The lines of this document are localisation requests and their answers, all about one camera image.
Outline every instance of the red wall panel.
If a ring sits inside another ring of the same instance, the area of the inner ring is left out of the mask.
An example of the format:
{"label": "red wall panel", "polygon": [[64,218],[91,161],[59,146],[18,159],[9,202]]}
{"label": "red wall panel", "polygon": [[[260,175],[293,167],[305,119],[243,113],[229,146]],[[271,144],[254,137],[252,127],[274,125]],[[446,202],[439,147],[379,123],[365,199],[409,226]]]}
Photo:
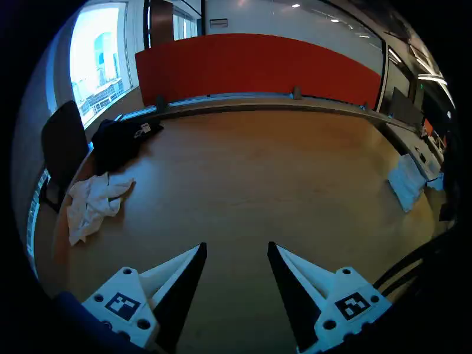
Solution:
{"label": "red wall panel", "polygon": [[217,93],[289,93],[375,106],[381,77],[318,45],[260,34],[217,34],[136,53],[145,105]]}

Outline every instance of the white towel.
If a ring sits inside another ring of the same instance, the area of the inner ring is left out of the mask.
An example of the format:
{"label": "white towel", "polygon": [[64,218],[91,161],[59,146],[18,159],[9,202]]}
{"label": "white towel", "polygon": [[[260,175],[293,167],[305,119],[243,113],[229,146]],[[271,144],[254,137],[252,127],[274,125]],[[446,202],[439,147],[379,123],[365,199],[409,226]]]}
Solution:
{"label": "white towel", "polygon": [[121,198],[109,201],[125,193],[133,184],[133,178],[110,183],[108,172],[75,183],[68,194],[73,198],[67,207],[69,242],[73,246],[79,240],[98,231],[104,217],[113,217],[120,210]]}
{"label": "white towel", "polygon": [[413,209],[426,183],[426,179],[419,172],[413,158],[408,154],[400,156],[396,168],[388,173],[388,181],[404,212]]}

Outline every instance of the glass wall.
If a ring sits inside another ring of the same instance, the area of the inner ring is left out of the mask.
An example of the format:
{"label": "glass wall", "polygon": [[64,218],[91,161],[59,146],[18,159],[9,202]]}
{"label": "glass wall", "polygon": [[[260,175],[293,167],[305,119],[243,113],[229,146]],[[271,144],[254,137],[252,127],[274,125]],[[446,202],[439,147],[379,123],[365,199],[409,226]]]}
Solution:
{"label": "glass wall", "polygon": [[125,3],[87,6],[70,48],[70,77],[85,125],[131,88],[124,51]]}

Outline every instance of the window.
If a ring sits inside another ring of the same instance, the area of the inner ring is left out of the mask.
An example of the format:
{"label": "window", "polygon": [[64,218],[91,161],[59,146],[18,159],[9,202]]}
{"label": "window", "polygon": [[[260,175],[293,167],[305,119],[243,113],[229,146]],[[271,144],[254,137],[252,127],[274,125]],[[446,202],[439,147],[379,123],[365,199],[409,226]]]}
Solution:
{"label": "window", "polygon": [[124,43],[125,3],[84,7],[70,48],[72,91],[82,123],[131,88]]}
{"label": "window", "polygon": [[177,41],[196,36],[196,19],[182,10],[177,10],[174,8],[173,39]]}

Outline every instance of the black cable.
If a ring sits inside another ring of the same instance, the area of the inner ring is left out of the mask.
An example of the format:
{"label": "black cable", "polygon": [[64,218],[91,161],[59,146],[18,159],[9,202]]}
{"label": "black cable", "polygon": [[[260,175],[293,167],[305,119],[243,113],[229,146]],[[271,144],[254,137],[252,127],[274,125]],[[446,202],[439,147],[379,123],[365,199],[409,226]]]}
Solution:
{"label": "black cable", "polygon": [[409,272],[403,274],[400,278],[395,280],[382,292],[382,296],[387,297],[388,295],[390,295],[390,293],[394,291],[396,288],[398,288],[399,286],[405,284],[407,281],[416,277],[423,268],[424,268],[423,263],[421,263],[417,265],[415,268],[413,268],[412,270],[410,270]]}
{"label": "black cable", "polygon": [[388,271],[386,271],[372,286],[376,289],[380,288],[383,283],[393,277],[395,274],[400,272],[406,266],[409,266],[413,262],[416,262],[429,254],[432,254],[437,249],[440,248],[440,245],[443,245],[444,242],[450,241],[446,239],[446,235],[442,234],[437,238],[429,241],[428,243],[419,246],[416,250],[411,252],[402,258],[398,263],[393,265]]}

